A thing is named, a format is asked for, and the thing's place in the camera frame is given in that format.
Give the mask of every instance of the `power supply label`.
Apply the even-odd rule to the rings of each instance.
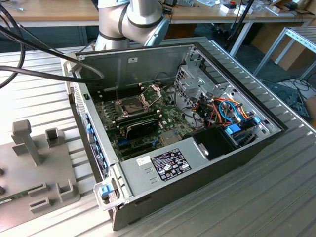
[[[151,160],[162,181],[168,181],[191,169],[178,148]]]

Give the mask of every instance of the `white sticker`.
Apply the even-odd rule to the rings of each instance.
[[[188,163],[187,163],[187,164],[183,165],[182,168],[185,169],[185,168],[188,167],[188,166],[189,166],[189,165],[188,165]]]
[[[145,156],[136,160],[138,166],[142,166],[144,164],[150,163],[150,156]]]
[[[128,63],[137,63],[138,58],[129,58]]]

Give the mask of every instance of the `blue latch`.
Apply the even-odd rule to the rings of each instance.
[[[114,189],[111,184],[103,185],[99,188],[99,194],[101,195],[101,197],[104,197],[113,191]]]
[[[253,120],[255,120],[255,122],[256,122],[257,124],[259,124],[259,123],[261,122],[261,119],[259,119],[259,117],[254,117]]]
[[[87,133],[90,133],[90,132],[91,132],[91,124],[88,123],[88,125],[87,125]]]
[[[226,131],[228,132],[228,134],[232,135],[235,132],[239,132],[241,129],[240,127],[238,127],[237,124],[232,124],[226,127]]]

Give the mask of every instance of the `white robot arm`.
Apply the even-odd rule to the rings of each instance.
[[[128,48],[129,39],[152,46],[164,38],[169,21],[157,0],[99,0],[95,50]]]

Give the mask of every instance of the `metal shelf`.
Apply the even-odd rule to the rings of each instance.
[[[292,44],[297,41],[304,47],[308,48],[312,52],[316,53],[316,27],[315,26],[307,26],[307,27],[285,27],[281,34],[278,36],[276,41],[273,43],[266,56],[262,59],[256,70],[253,72],[253,75],[257,75],[258,72],[262,69],[262,67],[268,62],[271,58],[275,49],[281,44],[285,36],[290,36],[292,40],[285,47],[283,52],[276,60],[276,64],[283,58],[283,56],[290,49]],[[302,74],[302,78],[304,78],[314,67],[316,66],[316,61],[312,63],[312,65]]]

